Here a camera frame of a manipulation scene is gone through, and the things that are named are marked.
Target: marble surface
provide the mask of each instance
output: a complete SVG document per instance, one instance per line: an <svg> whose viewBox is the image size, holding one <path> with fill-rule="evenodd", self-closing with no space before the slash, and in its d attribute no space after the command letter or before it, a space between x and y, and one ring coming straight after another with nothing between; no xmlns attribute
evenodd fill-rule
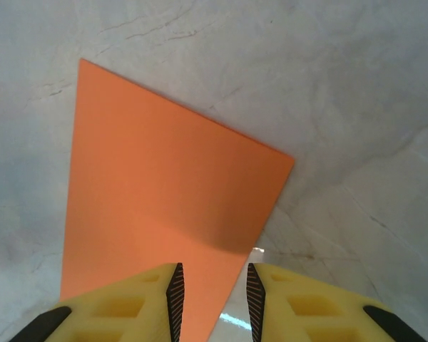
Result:
<svg viewBox="0 0 428 342"><path fill-rule="evenodd" d="M250 258L428 339L428 0L1 0L0 342L57 300L80 57L294 155Z"/></svg>

